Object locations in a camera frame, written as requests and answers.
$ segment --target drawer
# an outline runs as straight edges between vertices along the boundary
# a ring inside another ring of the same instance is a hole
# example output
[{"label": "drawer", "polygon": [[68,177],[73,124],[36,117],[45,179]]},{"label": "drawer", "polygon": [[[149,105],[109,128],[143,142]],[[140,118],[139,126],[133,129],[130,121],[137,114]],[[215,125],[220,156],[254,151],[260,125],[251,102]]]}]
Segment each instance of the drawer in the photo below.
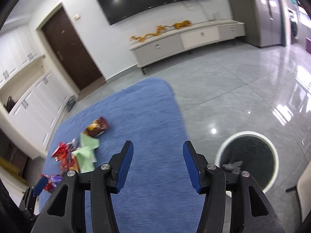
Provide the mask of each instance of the drawer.
[{"label": "drawer", "polygon": [[220,39],[245,36],[244,24],[219,26]]},{"label": "drawer", "polygon": [[142,46],[136,50],[136,54],[139,64],[143,65],[152,62],[156,59],[173,54],[183,49],[179,36],[170,36],[148,45]]},{"label": "drawer", "polygon": [[181,40],[185,49],[220,40],[218,27],[200,29],[181,34]]}]

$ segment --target white tv cabinet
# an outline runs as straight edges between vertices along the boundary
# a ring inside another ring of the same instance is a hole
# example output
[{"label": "white tv cabinet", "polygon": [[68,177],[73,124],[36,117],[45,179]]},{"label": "white tv cabinet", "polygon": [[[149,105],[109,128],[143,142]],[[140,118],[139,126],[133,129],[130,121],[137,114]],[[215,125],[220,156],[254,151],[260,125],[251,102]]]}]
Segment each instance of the white tv cabinet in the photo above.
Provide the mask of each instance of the white tv cabinet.
[{"label": "white tv cabinet", "polygon": [[145,74],[144,67],[158,60],[200,46],[245,36],[245,25],[233,20],[216,20],[197,23],[190,27],[175,29],[137,42],[130,46],[137,66]]}]

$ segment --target doorway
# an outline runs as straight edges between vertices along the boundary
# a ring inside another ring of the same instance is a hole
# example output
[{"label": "doorway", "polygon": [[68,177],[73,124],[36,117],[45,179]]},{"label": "doorway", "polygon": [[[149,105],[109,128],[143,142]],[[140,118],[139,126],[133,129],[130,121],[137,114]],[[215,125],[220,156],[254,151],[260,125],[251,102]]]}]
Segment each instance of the doorway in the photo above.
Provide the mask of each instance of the doorway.
[{"label": "doorway", "polygon": [[80,90],[103,79],[63,8],[44,24],[42,31],[58,60]]}]

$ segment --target blue rug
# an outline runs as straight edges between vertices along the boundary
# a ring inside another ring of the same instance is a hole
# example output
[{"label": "blue rug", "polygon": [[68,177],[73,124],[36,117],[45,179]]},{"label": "blue rug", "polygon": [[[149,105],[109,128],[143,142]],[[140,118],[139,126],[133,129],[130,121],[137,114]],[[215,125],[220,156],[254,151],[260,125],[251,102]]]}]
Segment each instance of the blue rug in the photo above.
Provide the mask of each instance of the blue rug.
[{"label": "blue rug", "polygon": [[[183,159],[187,134],[171,87],[149,78],[114,93],[63,122],[53,138],[44,174],[58,174],[51,154],[59,141],[70,142],[93,120],[103,116],[110,128],[98,138],[96,167],[108,163],[126,140],[134,156],[124,188],[112,194],[120,233],[196,232],[204,196],[192,188]],[[40,209],[49,198],[43,191]],[[91,228],[90,194],[86,193],[86,226]]]}]

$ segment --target gray tile floor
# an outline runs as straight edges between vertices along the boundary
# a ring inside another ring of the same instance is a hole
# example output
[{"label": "gray tile floor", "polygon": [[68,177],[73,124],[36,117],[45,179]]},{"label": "gray tile floor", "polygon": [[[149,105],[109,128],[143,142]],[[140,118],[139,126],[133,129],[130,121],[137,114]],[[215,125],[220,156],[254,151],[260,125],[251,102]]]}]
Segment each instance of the gray tile floor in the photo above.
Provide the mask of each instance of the gray tile floor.
[{"label": "gray tile floor", "polygon": [[[273,142],[280,169],[266,195],[286,233],[295,232],[301,223],[298,198],[285,189],[296,185],[311,160],[311,55],[299,45],[259,49],[226,42],[167,58],[146,71],[145,76],[137,70],[103,85],[65,119],[141,79],[162,78],[175,92],[196,151],[210,163],[220,145],[237,132],[259,132]],[[230,227],[229,197],[227,201],[223,232]]]}]

